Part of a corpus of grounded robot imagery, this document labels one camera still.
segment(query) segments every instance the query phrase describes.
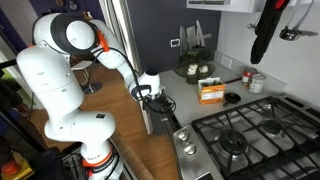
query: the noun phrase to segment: white cabinet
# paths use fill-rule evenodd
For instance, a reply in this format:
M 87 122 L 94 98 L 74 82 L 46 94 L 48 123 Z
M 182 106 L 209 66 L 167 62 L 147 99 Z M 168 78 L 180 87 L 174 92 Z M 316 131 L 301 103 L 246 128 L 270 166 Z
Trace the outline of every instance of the white cabinet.
M 212 0 L 186 0 L 187 8 L 207 9 L 216 11 L 234 11 L 234 12 L 259 12 L 262 11 L 266 0 L 230 0 L 230 4 L 217 5 L 212 4 Z M 291 0 L 288 6 L 293 6 L 296 0 Z M 302 0 L 301 4 L 310 3 L 311 0 Z

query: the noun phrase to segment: metal canister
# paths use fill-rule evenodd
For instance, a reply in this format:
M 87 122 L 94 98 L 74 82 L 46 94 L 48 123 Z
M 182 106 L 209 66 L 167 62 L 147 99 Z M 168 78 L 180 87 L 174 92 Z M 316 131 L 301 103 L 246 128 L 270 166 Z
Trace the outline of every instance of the metal canister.
M 252 80 L 252 75 L 256 73 L 258 73 L 258 71 L 255 68 L 246 67 L 242 75 L 242 84 L 245 86 L 249 86 Z
M 262 74 L 252 75 L 252 82 L 249 85 L 248 91 L 252 94 L 259 94 L 262 91 L 266 77 Z

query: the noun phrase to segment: stove knob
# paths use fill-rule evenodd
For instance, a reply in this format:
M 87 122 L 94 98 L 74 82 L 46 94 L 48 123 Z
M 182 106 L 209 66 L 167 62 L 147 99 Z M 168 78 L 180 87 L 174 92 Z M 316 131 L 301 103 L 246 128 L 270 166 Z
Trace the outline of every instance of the stove knob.
M 183 148 L 184 152 L 186 152 L 188 155 L 194 154 L 196 149 L 196 145 L 193 143 L 187 143 Z
M 186 141 L 186 140 L 189 139 L 190 134 L 189 134 L 188 131 L 183 130 L 183 131 L 178 132 L 177 136 L 178 136 L 178 138 L 181 139 L 182 141 Z

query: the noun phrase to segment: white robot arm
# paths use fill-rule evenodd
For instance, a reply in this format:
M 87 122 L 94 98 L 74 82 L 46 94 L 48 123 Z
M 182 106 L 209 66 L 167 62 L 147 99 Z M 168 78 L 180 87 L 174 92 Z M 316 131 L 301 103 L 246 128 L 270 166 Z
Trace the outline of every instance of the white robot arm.
M 137 78 L 116 37 L 99 21 L 69 14 L 49 14 L 33 29 L 34 46 L 17 56 L 26 82 L 46 108 L 46 136 L 64 142 L 82 142 L 83 164 L 89 179 L 118 179 L 123 162 L 108 141 L 115 130 L 110 113 L 83 112 L 84 94 L 70 69 L 70 54 L 92 53 L 107 68 L 117 69 L 136 100 L 156 99 L 162 91 L 159 74 L 147 71 Z

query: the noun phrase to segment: person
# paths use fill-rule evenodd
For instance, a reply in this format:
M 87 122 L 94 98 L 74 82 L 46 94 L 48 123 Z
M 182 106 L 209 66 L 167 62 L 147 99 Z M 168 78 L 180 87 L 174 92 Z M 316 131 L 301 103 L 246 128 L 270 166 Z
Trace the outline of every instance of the person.
M 30 109 L 23 103 L 23 99 L 18 93 L 12 90 L 5 80 L 0 79 L 0 106 L 7 110 L 13 117 L 40 145 L 47 148 L 46 143 L 35 127 L 35 125 L 27 118 L 30 117 Z M 18 152 L 23 158 L 31 157 L 37 154 L 27 141 L 12 129 L 7 122 L 0 116 L 0 167 L 9 161 L 14 160 L 13 151 Z

